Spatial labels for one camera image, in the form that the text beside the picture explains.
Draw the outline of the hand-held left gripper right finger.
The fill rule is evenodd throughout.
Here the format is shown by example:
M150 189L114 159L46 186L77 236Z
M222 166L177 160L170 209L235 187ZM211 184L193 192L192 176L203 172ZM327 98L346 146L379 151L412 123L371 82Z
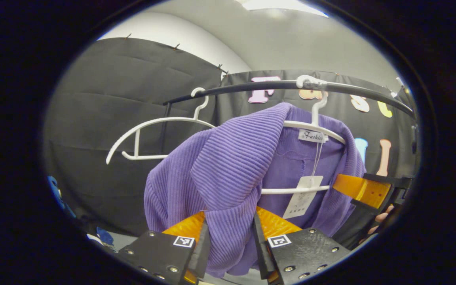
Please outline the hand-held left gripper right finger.
M268 285L304 284L351 252L319 229L301 229L261 207L252 232L260 276Z

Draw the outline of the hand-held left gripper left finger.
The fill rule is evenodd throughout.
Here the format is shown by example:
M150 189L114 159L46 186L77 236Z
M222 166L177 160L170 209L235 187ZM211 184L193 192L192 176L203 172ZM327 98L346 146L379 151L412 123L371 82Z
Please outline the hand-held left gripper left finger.
M115 256L159 283L197 285L204 278L210 247L209 227L200 211L163 232L145 232Z

